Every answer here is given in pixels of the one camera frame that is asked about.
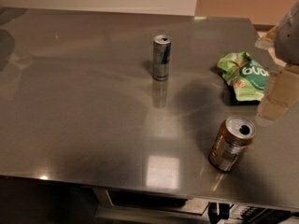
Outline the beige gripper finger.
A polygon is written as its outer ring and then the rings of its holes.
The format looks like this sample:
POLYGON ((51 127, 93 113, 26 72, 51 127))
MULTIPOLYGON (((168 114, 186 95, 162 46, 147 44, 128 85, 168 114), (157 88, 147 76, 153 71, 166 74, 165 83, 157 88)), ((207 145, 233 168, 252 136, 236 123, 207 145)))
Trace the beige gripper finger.
POLYGON ((277 38, 278 28, 274 26, 255 42, 255 47, 259 49, 274 49, 277 38))
POLYGON ((263 99, 258 105, 256 122, 269 126, 281 119, 299 101, 299 66, 286 64, 266 81, 263 99))

